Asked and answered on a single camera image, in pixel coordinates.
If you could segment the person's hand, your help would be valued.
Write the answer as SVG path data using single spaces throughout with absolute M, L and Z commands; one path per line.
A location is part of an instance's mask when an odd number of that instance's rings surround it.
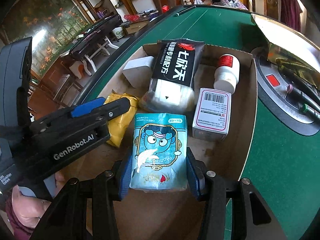
M 12 189 L 11 201 L 17 219 L 30 229 L 35 229 L 51 204 L 47 200 L 24 196 L 18 185 Z

